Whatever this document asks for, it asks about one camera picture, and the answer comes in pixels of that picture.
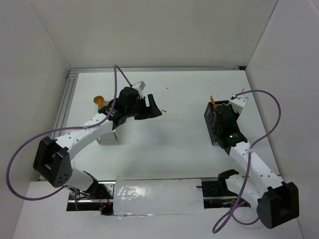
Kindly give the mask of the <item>white utensil container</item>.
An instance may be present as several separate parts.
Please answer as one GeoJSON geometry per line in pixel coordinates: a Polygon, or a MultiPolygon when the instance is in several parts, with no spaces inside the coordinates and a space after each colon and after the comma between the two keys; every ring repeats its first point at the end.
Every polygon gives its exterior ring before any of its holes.
{"type": "Polygon", "coordinates": [[[114,129],[113,131],[104,134],[97,138],[97,142],[100,145],[117,145],[120,144],[121,127],[114,129]]]}

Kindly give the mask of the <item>orange fork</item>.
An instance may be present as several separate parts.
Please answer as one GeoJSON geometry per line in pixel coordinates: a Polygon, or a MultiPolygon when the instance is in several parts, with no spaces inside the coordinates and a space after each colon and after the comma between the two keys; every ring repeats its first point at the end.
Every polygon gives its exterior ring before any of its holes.
{"type": "Polygon", "coordinates": [[[213,111],[216,112],[216,110],[218,108],[218,105],[216,104],[216,102],[215,102],[215,100],[214,100],[212,95],[210,96],[210,101],[211,101],[211,103],[213,105],[213,111]]]}

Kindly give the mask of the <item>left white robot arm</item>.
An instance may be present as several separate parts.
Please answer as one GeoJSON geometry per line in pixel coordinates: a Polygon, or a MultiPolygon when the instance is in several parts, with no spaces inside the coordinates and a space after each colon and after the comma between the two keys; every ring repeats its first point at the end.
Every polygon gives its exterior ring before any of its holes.
{"type": "Polygon", "coordinates": [[[154,97],[140,95],[134,87],[124,87],[119,96],[103,106],[79,129],[55,139],[43,138],[38,146],[33,168],[54,188],[79,189],[88,199],[98,194],[98,181],[90,173],[71,166],[73,158],[101,136],[111,133],[128,118],[146,120],[162,115],[154,97]]]}

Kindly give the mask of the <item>black utensil container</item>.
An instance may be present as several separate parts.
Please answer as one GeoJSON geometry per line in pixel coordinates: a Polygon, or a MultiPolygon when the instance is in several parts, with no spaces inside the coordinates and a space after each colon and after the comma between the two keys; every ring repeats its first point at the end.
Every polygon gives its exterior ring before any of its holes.
{"type": "Polygon", "coordinates": [[[217,108],[222,105],[227,105],[228,103],[228,100],[223,100],[215,102],[215,105],[212,102],[208,102],[207,104],[204,113],[204,119],[212,145],[214,145],[218,141],[218,138],[221,136],[222,133],[221,123],[218,122],[221,117],[216,117],[217,108]]]}

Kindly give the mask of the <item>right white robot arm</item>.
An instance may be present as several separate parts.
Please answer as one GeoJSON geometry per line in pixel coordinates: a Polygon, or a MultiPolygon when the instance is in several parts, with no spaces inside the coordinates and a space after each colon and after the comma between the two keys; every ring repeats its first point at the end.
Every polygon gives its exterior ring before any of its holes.
{"type": "Polygon", "coordinates": [[[212,141],[246,171],[243,178],[235,170],[220,174],[217,189],[222,195],[237,194],[240,201],[256,209],[261,223],[272,229],[300,215],[299,190],[293,182],[277,176],[240,132],[237,120],[246,102],[222,101],[212,106],[212,141]]]}

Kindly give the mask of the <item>aluminium rail at back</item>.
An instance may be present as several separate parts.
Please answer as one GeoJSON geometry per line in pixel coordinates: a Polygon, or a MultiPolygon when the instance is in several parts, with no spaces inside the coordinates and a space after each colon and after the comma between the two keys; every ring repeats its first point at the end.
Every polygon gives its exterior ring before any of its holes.
{"type": "MultiPolygon", "coordinates": [[[[219,66],[219,67],[140,67],[121,68],[123,72],[161,72],[161,71],[245,71],[246,66],[219,66]]],[[[70,74],[113,72],[113,68],[82,68],[70,69],[70,74]]]]}

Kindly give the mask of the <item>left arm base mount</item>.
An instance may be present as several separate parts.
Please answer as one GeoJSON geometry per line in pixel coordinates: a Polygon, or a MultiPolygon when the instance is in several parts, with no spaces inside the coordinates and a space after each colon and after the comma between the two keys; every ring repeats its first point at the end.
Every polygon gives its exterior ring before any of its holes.
{"type": "Polygon", "coordinates": [[[104,216],[112,216],[114,214],[115,183],[115,181],[99,181],[92,195],[79,189],[70,189],[66,211],[91,211],[104,216]]]}

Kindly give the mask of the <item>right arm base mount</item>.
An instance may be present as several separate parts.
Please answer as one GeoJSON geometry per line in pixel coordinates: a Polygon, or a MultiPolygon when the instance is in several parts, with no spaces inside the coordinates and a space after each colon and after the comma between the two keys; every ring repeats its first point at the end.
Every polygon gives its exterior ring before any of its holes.
{"type": "Polygon", "coordinates": [[[222,189],[217,180],[201,181],[196,187],[202,192],[205,209],[230,208],[238,197],[228,189],[222,189]]]}

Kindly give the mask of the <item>white tape sheet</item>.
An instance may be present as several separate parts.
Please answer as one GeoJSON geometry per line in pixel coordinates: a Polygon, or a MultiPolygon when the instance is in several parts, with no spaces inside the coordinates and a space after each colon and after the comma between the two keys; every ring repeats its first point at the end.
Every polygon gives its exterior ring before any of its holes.
{"type": "Polygon", "coordinates": [[[119,216],[204,213],[200,179],[118,180],[113,211],[119,216]]]}

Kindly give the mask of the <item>orange spoon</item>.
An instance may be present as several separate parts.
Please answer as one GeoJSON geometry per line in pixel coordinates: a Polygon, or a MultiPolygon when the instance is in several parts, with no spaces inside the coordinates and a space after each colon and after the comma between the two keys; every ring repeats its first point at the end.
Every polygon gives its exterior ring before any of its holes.
{"type": "Polygon", "coordinates": [[[104,98],[102,96],[96,96],[94,99],[93,99],[93,102],[97,105],[100,105],[101,107],[104,106],[104,98]]]}

